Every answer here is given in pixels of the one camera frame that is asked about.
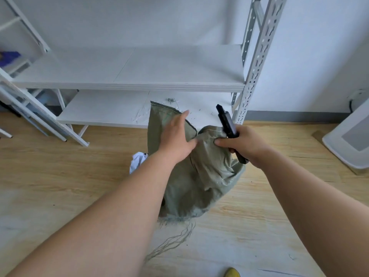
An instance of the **perforated metal upright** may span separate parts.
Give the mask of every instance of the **perforated metal upright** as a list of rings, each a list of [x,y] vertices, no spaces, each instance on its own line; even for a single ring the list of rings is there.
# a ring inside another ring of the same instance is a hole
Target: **perforated metal upright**
[[[266,56],[270,50],[274,34],[277,30],[279,19],[282,15],[287,0],[269,0],[265,10],[261,8],[260,0],[252,0],[250,6],[249,17],[246,25],[244,41],[242,43],[242,64],[245,67],[246,57],[250,53],[249,44],[254,30],[255,22],[259,25],[259,37],[256,43],[255,51],[252,56],[251,65],[245,80],[245,88],[238,96],[233,94],[232,110],[234,111],[233,119],[237,124],[242,124],[245,120],[247,109],[255,91],[256,84],[260,78]]]

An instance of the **laminate floor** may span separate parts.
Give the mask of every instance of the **laminate floor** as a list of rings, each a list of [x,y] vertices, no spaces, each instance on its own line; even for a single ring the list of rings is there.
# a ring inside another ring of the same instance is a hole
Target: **laminate floor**
[[[369,179],[356,176],[312,138],[326,124],[249,124],[279,151],[346,194],[369,204]],[[24,119],[0,113],[0,275],[70,219],[118,185],[132,154],[146,151],[146,130],[90,126],[83,148],[46,137]],[[220,277],[233,266],[241,276],[323,276],[293,230],[261,170],[246,172],[191,236],[151,259],[142,276]],[[187,227],[159,226],[150,250]]]

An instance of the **black cable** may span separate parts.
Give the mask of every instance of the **black cable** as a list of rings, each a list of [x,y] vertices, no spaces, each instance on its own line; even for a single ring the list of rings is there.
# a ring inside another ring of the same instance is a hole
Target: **black cable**
[[[352,110],[352,99],[350,100],[350,102],[348,102],[348,107],[350,108],[350,113],[352,114],[353,113],[353,110]]]

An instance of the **grey baseboard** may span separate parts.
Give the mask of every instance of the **grey baseboard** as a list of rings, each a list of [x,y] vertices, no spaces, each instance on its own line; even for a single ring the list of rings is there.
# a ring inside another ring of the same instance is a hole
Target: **grey baseboard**
[[[245,120],[298,123],[340,123],[349,115],[349,113],[327,112],[247,111]]]

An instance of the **forearm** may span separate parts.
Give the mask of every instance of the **forearm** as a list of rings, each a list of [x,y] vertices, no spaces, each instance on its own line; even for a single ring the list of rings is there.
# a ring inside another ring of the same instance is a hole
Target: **forearm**
[[[369,208],[270,149],[260,168],[311,256],[327,276],[364,276]]]
[[[10,276],[137,275],[173,167],[160,152],[150,156],[115,191],[49,237]]]

